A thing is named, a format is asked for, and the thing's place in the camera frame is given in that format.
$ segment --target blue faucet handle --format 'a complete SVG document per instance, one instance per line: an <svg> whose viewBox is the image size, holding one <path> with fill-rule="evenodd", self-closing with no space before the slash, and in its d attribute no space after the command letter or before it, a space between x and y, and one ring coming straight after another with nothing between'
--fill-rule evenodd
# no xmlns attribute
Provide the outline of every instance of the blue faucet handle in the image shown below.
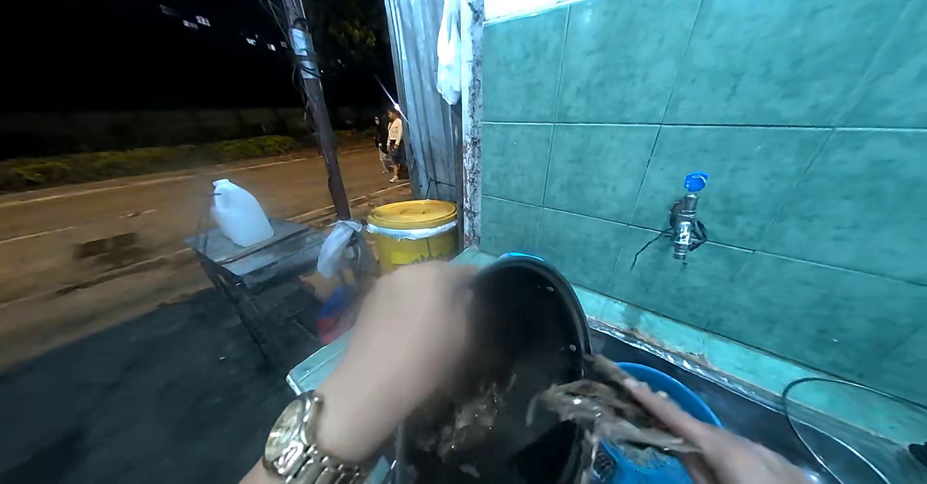
<svg viewBox="0 0 927 484"><path fill-rule="evenodd" d="M682 185L685 186L689 193L695 193L704 189L706 182L708 182L708 173L696 170L686 175L686 182Z"/></svg>

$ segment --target watch bracelet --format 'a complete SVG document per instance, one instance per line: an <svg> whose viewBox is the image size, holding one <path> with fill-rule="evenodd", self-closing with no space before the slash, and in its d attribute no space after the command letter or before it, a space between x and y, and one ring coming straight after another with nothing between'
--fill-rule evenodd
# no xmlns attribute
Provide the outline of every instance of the watch bracelet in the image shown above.
<svg viewBox="0 0 927 484"><path fill-rule="evenodd" d="M306 450L306 462L285 482L287 484L360 484L367 472L361 466L349 465L325 455L315 444Z"/></svg>

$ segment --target table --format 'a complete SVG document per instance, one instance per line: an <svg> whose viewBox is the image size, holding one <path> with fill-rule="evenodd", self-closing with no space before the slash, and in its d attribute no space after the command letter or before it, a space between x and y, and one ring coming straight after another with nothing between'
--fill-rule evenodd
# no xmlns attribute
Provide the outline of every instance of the table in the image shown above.
<svg viewBox="0 0 927 484"><path fill-rule="evenodd" d="M288 369L294 356L302 359L303 352L320 346L312 332L312 307L321 303L298 277L315 270L326 234L288 220L271 218L270 223L273 236L251 247L239 247L219 229L186 243L216 289L234 304L264 359Z"/></svg>

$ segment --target yellow bucket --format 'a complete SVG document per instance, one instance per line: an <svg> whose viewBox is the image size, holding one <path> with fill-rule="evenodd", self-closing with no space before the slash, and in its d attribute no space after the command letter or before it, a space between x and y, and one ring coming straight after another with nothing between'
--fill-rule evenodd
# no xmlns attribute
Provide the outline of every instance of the yellow bucket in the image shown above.
<svg viewBox="0 0 927 484"><path fill-rule="evenodd" d="M449 260L457 253L457 205L409 200L380 206L367 216L384 273L400 265Z"/></svg>

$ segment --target grass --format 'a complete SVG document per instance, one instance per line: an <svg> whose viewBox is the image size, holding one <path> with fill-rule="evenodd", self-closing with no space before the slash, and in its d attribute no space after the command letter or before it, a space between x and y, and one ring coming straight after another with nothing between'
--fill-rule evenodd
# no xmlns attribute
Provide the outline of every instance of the grass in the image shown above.
<svg viewBox="0 0 927 484"><path fill-rule="evenodd" d="M376 129L336 131L338 145L370 143ZM302 146L289 136L267 135L200 146L141 147L126 151L75 153L0 161L0 193L28 191L66 183L94 182L122 176L222 164L246 158L280 157Z"/></svg>

